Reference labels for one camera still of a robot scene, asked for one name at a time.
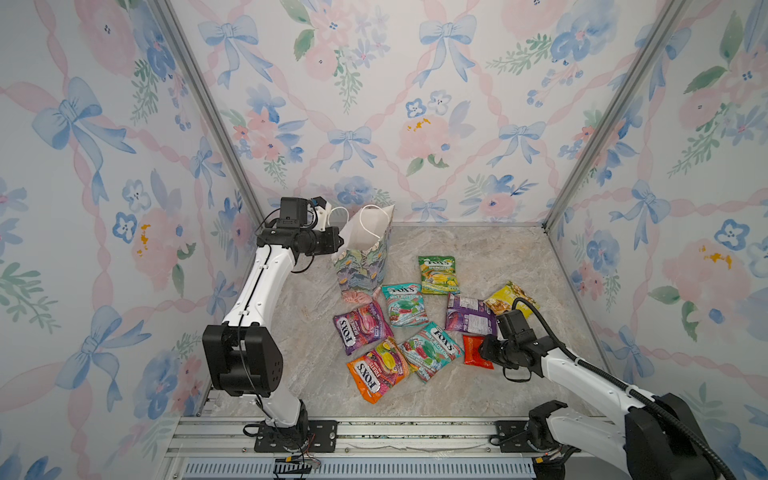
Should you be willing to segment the red snack packet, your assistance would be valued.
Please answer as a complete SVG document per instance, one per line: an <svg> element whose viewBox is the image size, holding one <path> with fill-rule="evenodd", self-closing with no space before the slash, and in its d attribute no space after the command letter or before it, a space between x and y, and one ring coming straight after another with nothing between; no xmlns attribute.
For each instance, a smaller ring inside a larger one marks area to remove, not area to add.
<svg viewBox="0 0 768 480"><path fill-rule="evenodd" d="M493 370L494 364L484 359L481 356L481 347L483 345L484 338L481 336L463 336L464 344L464 364L484 369Z"/></svg>

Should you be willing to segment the floral paper bag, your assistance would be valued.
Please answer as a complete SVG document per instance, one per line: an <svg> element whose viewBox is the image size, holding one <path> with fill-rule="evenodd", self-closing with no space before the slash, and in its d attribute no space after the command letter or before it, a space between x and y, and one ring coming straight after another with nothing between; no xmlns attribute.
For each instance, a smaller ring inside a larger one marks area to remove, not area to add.
<svg viewBox="0 0 768 480"><path fill-rule="evenodd" d="M350 304L366 304L384 283L395 206L367 204L353 215L346 207L336 209L347 214L340 230L343 245L331 255L341 297Z"/></svg>

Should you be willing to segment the teal Fox's candy bag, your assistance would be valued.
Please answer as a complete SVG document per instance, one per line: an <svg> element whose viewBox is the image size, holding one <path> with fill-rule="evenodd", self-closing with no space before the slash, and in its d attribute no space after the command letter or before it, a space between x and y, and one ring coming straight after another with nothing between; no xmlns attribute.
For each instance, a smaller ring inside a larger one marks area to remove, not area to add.
<svg viewBox="0 0 768 480"><path fill-rule="evenodd" d="M429 322L419 283L385 285L382 287L382 293L392 327L415 327Z"/></svg>
<svg viewBox="0 0 768 480"><path fill-rule="evenodd" d="M423 382L431 380L442 368L463 356L464 351L447 332L434 322L399 345L411 371Z"/></svg>

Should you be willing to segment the orange Fox's candy bag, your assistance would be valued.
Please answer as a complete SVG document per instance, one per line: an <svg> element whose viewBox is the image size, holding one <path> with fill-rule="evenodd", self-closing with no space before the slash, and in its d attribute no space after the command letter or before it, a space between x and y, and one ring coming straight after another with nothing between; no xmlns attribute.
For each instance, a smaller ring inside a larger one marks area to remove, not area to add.
<svg viewBox="0 0 768 480"><path fill-rule="evenodd" d="M376 404L411 373L393 337L387 337L370 352L349 362L347 368L362 398L371 404Z"/></svg>

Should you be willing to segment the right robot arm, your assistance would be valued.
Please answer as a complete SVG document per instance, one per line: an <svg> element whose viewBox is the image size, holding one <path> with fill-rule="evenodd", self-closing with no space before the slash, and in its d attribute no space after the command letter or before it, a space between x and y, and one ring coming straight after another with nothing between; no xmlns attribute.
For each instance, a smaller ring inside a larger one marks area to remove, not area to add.
<svg viewBox="0 0 768 480"><path fill-rule="evenodd" d="M584 452L633 479L733 478L679 396L656 395L615 377L569 350L549 326L538 336L518 309L499 316L498 324L499 335L481 343L483 359L504 372L526 371L556 383L604 416L588 417L551 400L531 409L515 433L498 423L492 443L503 451L524 446L537 452L537 476L564 478L567 461Z"/></svg>

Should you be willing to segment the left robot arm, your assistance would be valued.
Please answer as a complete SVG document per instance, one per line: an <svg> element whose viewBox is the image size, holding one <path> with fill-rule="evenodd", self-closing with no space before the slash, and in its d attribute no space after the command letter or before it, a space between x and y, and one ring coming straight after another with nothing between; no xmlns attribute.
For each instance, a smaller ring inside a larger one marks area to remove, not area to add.
<svg viewBox="0 0 768 480"><path fill-rule="evenodd" d="M214 389L232 397L253 395L265 425L284 437L306 441L303 401L282 383L283 355L271 332L282 288L299 256L330 255L344 245L339 229L268 227L257 237L253 265L234 306L208 326L202 344Z"/></svg>

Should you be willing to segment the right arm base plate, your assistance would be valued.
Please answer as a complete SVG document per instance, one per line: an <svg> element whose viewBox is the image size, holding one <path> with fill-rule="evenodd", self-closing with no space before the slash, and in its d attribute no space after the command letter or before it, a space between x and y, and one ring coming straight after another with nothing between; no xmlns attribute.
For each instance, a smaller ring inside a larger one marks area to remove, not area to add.
<svg viewBox="0 0 768 480"><path fill-rule="evenodd" d="M581 450L557 442L549 433L539 427L530 429L527 420L498 420L494 423L496 432L489 437L489 443L502 453L532 453L552 456L565 453L580 453Z"/></svg>

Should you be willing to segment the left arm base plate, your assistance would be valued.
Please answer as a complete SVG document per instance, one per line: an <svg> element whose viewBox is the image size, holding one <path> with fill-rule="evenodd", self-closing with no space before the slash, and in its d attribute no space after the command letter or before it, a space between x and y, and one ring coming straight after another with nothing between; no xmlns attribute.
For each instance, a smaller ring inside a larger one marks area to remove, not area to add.
<svg viewBox="0 0 768 480"><path fill-rule="evenodd" d="M333 453L339 423L335 420L300 420L295 426L277 428L262 421L254 434L256 453Z"/></svg>

